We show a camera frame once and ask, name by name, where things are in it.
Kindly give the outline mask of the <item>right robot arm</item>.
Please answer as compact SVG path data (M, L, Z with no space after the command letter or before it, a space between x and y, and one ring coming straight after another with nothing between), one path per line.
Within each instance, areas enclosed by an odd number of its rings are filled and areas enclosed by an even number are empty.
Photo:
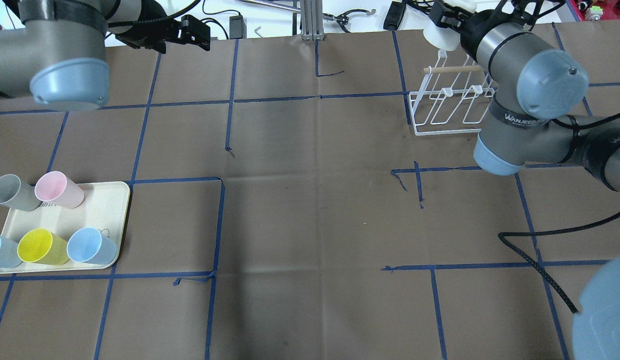
M536 0L512 1L504 12L477 11L472 1L431 0L425 38L441 50L463 50L497 83L477 135L473 157L495 175L512 175L527 162L576 164L620 192L620 112L571 116L584 98L587 71L567 52L532 33L545 16Z

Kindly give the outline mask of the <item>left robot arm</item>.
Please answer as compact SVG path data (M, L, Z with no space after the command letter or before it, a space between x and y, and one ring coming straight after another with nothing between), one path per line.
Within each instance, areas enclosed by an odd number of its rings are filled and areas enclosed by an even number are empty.
M31 96L43 109L90 111L110 98L105 39L161 54L167 43L211 47L211 30L155 0L11 0L23 28L0 30L0 100Z

